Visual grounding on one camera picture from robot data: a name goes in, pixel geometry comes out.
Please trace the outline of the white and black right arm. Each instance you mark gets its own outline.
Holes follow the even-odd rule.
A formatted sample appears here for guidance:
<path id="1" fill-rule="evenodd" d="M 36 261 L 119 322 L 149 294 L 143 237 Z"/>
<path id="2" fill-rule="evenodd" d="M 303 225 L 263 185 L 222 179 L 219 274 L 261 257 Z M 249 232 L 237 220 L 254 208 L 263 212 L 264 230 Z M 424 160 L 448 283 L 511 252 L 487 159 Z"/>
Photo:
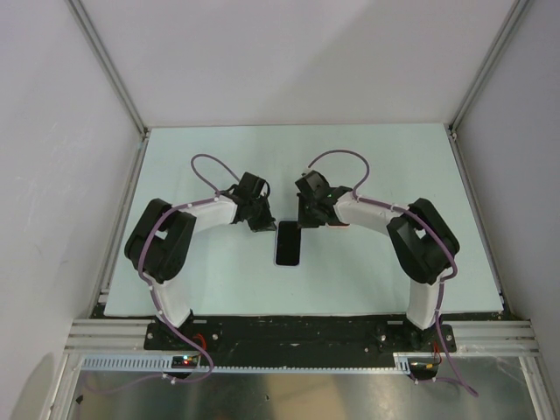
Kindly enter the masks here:
<path id="1" fill-rule="evenodd" d="M 444 273 L 457 273 L 454 261 L 460 250 L 451 231 L 431 201 L 419 198 L 408 206 L 397 206 L 362 197 L 352 188 L 331 186 L 317 171 L 308 171 L 295 185 L 301 228 L 356 225 L 387 235 L 397 260 L 410 278 L 409 305 L 404 329 L 410 348 L 425 350 L 436 339 L 437 320 Z"/>

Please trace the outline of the pink phone case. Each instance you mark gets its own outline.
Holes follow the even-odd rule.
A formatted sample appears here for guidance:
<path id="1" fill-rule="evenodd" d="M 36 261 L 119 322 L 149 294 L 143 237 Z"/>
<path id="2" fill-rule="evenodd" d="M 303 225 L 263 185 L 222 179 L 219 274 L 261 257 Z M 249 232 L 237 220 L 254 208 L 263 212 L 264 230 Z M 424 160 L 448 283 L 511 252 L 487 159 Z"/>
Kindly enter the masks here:
<path id="1" fill-rule="evenodd" d="M 349 228 L 350 225 L 346 223 L 327 223 L 326 226 L 329 228 Z"/>

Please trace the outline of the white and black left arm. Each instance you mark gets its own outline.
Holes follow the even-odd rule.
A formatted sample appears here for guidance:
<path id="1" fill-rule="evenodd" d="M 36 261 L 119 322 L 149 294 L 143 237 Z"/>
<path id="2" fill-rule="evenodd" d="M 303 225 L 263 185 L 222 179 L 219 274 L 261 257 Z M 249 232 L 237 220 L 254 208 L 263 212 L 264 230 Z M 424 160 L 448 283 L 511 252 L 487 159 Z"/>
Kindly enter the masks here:
<path id="1" fill-rule="evenodd" d="M 247 223 L 254 233 L 274 231 L 270 211 L 270 184 L 249 172 L 212 198 L 174 206 L 152 199 L 124 247 L 140 278 L 148 285 L 157 317 L 167 325 L 164 339 L 176 349 L 193 342 L 187 323 L 192 313 L 187 300 L 172 285 L 183 269 L 193 236 L 220 226 Z"/>

